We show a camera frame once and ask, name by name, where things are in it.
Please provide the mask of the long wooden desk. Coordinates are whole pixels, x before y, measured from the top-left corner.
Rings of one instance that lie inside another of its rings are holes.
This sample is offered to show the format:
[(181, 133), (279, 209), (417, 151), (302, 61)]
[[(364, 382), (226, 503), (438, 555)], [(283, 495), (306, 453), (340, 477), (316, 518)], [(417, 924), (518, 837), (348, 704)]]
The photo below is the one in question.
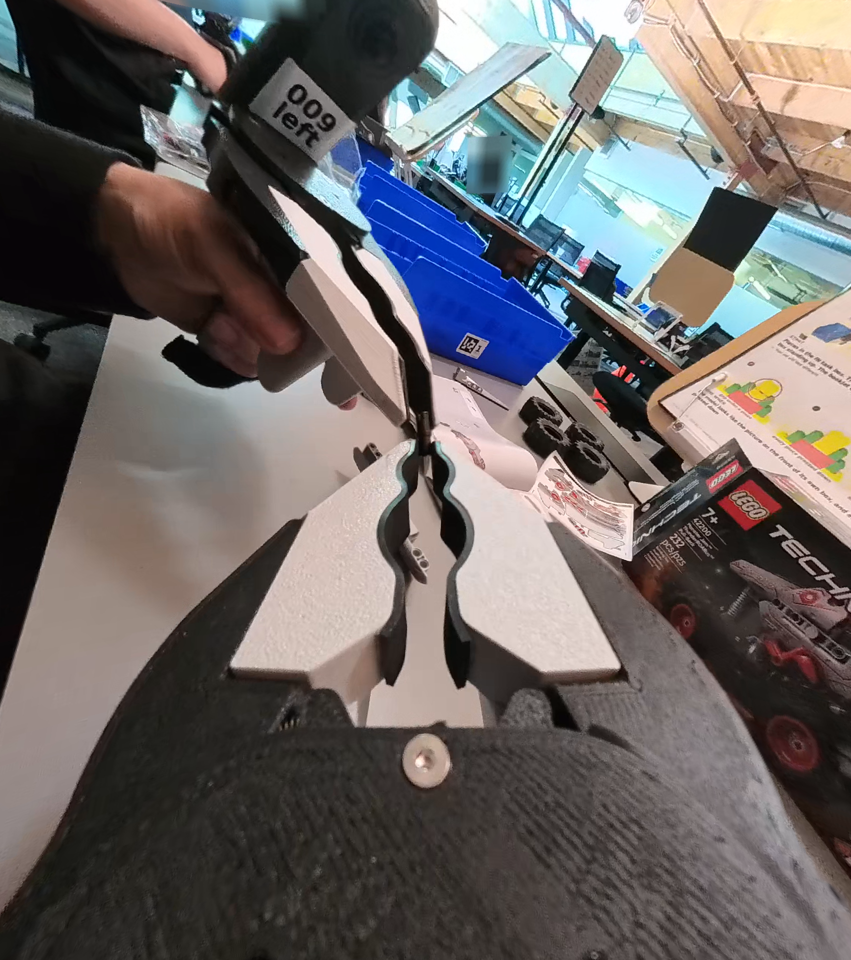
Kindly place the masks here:
[(590, 319), (589, 317), (579, 319), (578, 316), (582, 311), (588, 311), (596, 318), (599, 318), (597, 323), (599, 324), (602, 334), (591, 333), (590, 336), (597, 342), (602, 342), (605, 349), (610, 350), (611, 354), (615, 351), (610, 349), (607, 343), (609, 343), (609, 335), (612, 331), (615, 336), (628, 341), (632, 348), (638, 351), (641, 356), (645, 357), (647, 361), (658, 365), (662, 370), (666, 371), (666, 373), (663, 374), (665, 378), (671, 378), (683, 372), (682, 366), (679, 364), (682, 358), (666, 349), (660, 348), (659, 344), (651, 339), (648, 331), (637, 325), (620, 306), (616, 306), (591, 291), (584, 289), (572, 280), (563, 278), (560, 284), (563, 290), (572, 298), (572, 301), (580, 306), (580, 308), (570, 306), (569, 309), (572, 312), (566, 311), (566, 315), (574, 323), (579, 325), (582, 330), (586, 330), (587, 320)]

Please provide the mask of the sticker sheet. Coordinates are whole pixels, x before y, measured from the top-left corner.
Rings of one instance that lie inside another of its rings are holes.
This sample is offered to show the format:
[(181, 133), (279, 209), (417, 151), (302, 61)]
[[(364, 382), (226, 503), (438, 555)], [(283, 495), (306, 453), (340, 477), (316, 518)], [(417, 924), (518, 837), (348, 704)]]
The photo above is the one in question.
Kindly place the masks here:
[(544, 460), (533, 486), (521, 498), (583, 544), (621, 561), (633, 559), (636, 506), (594, 493), (576, 479), (556, 452)]

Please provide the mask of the light grey toy connector block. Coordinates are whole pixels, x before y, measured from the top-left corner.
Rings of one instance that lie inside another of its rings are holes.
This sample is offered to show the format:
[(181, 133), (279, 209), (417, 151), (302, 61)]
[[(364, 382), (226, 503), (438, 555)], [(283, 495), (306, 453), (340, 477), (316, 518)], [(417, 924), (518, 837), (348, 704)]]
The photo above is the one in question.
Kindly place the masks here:
[(417, 543), (420, 532), (412, 525), (409, 534), (399, 548), (399, 558), (411, 578), (420, 584), (429, 582), (431, 564), (423, 549)]

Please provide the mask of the black brown divider panel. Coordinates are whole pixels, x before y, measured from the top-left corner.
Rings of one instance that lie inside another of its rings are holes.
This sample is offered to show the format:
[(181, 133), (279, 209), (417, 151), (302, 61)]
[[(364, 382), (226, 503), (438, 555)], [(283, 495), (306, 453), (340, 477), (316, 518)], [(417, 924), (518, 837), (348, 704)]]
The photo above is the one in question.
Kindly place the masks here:
[(735, 272), (773, 219), (776, 208), (715, 187), (683, 240), (655, 270), (646, 294), (690, 328), (702, 327), (734, 287)]

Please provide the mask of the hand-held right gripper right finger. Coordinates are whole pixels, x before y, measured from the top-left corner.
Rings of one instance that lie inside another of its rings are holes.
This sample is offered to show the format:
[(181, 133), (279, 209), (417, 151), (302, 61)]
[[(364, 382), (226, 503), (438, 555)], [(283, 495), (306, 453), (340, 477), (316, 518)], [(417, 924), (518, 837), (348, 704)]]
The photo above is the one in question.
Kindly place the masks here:
[(563, 553), (563, 530), (449, 440), (430, 451), (427, 722), (582, 727), (567, 695), (623, 665)]

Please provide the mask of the tilted wooden board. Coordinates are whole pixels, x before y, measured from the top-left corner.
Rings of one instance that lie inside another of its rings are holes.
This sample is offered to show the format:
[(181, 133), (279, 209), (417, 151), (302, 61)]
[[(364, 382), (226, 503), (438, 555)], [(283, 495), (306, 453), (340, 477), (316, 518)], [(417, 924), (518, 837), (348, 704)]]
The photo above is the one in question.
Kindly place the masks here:
[(460, 129), (487, 101), (548, 60), (552, 53), (547, 46), (504, 44), (411, 119), (387, 130), (384, 145), (403, 161), (419, 159)]

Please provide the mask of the blue plastic bin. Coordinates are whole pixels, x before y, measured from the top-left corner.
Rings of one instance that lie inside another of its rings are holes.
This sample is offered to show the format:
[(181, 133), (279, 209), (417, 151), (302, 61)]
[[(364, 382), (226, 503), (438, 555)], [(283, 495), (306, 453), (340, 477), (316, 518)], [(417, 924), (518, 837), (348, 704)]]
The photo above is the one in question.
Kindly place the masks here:
[(368, 215), (371, 235), (390, 258), (399, 258), (404, 263), (401, 272), (416, 259), (425, 258), (464, 277), (487, 281), (502, 278), (493, 264), (391, 207), (385, 206), (379, 213), (379, 217), (373, 211)]
[(476, 256), (484, 255), (487, 249), (487, 243), (480, 234), (466, 222), (459, 221), (452, 210), (375, 163), (362, 167), (357, 188), (357, 205), (369, 220), (372, 219), (373, 205), (381, 202)]
[(492, 282), (417, 257), (402, 279), (433, 354), (526, 386), (574, 334), (514, 279)]

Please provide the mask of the cardboard instruction board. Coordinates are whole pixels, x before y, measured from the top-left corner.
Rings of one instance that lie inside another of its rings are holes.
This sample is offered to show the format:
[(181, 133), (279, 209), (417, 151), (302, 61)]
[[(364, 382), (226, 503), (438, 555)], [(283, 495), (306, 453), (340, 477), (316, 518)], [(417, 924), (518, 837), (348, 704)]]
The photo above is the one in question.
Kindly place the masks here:
[(851, 546), (851, 287), (783, 311), (677, 374), (647, 416), (688, 463), (736, 441)]

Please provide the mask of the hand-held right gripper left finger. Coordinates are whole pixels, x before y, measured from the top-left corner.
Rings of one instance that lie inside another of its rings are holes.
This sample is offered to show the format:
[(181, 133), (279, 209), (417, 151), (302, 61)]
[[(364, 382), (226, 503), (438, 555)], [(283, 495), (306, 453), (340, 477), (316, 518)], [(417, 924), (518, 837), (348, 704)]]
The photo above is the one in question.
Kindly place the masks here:
[(360, 727), (373, 690), (394, 685), (406, 657), (409, 499), (414, 440), (401, 441), (295, 526), (228, 665), (230, 677), (336, 694)]

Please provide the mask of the clear bag of parts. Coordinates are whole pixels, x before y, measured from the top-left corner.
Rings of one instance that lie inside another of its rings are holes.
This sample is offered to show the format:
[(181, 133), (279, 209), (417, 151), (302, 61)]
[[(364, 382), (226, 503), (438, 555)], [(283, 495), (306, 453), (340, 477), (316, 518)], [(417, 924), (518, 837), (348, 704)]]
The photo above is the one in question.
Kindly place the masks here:
[(144, 139), (161, 161), (182, 169), (210, 169), (203, 126), (180, 123), (146, 105), (139, 112)]

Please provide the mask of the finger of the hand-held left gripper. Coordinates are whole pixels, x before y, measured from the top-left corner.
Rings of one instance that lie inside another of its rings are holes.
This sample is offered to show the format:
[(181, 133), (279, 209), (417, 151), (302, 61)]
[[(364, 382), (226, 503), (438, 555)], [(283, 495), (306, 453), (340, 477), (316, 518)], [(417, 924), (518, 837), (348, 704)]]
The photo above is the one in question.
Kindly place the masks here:
[(268, 387), (284, 389), (305, 372), (325, 363), (323, 393), (335, 405), (363, 393), (395, 426), (409, 431), (396, 355), (372, 315), (365, 297), (349, 277), (349, 249), (368, 246), (371, 235), (323, 208), (313, 213), (268, 187), (268, 211), (299, 254), (283, 288), (307, 334), (302, 352), (286, 357), (286, 368), (268, 370)]
[(417, 437), (415, 414), (425, 409), (433, 414), (433, 375), (416, 308), (401, 278), (373, 243), (349, 248), (348, 276), (395, 354), (406, 420)]

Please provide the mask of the perforated panel on stand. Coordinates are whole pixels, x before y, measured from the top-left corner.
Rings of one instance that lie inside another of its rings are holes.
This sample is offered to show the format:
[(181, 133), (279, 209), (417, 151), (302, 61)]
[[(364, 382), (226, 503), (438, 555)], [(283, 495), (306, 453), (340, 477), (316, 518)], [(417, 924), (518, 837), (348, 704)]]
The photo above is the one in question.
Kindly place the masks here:
[(624, 56), (610, 36), (603, 34), (592, 48), (585, 66), (569, 91), (570, 106), (554, 126), (530, 174), (522, 186), (513, 220), (521, 226), (529, 208), (534, 205), (548, 177), (569, 146), (585, 118), (594, 119), (600, 103), (624, 63)]

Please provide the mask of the red black office chair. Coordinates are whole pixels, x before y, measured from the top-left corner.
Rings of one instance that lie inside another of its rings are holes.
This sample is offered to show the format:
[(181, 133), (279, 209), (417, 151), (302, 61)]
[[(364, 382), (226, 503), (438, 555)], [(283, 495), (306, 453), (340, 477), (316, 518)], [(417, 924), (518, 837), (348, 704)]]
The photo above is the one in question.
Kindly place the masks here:
[(652, 440), (659, 438), (648, 418), (648, 397), (641, 390), (630, 386), (624, 378), (609, 371), (599, 370), (591, 379), (611, 419), (619, 427), (627, 431), (633, 439), (640, 434)]

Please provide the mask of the toy building set box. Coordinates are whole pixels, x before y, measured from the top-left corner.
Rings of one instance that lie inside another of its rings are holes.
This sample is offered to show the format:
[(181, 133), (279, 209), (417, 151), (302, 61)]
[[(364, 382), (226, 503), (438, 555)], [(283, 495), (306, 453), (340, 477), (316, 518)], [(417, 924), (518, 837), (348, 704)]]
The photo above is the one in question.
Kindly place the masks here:
[(635, 512), (623, 567), (851, 879), (851, 548), (730, 440)]

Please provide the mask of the person's left hand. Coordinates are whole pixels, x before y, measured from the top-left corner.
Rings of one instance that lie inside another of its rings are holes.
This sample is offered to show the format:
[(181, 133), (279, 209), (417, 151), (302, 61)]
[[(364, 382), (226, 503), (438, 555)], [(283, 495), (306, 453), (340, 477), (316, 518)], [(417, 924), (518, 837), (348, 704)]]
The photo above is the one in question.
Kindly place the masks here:
[(208, 192), (114, 163), (94, 223), (131, 301), (194, 336), (233, 373), (253, 378), (262, 354), (286, 356), (302, 344), (297, 312), (251, 239)]

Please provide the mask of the white paper sheet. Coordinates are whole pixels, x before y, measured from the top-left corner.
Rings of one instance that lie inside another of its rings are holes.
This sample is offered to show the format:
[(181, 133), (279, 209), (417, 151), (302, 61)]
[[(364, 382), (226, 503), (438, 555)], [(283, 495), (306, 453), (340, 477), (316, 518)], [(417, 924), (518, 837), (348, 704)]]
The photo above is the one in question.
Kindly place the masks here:
[(432, 398), (436, 429), (454, 431), (478, 444), (500, 436), (480, 408), (477, 396), (456, 380), (433, 376)]

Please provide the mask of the person's left forearm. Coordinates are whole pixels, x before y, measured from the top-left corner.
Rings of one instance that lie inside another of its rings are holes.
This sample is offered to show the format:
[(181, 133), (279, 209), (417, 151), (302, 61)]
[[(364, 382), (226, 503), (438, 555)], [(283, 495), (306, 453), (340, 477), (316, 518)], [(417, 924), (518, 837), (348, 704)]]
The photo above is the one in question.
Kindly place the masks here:
[(110, 169), (122, 151), (0, 107), (0, 302), (152, 319), (122, 286), (97, 238)]

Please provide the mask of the open instruction booklet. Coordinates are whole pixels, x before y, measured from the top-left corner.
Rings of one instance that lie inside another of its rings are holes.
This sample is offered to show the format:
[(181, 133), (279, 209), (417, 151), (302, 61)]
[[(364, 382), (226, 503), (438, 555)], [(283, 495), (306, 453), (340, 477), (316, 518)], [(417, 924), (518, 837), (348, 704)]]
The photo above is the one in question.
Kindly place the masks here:
[(534, 485), (539, 470), (535, 456), (483, 419), (440, 421), (434, 438), (467, 453), (471, 462), (508, 489), (527, 492)]

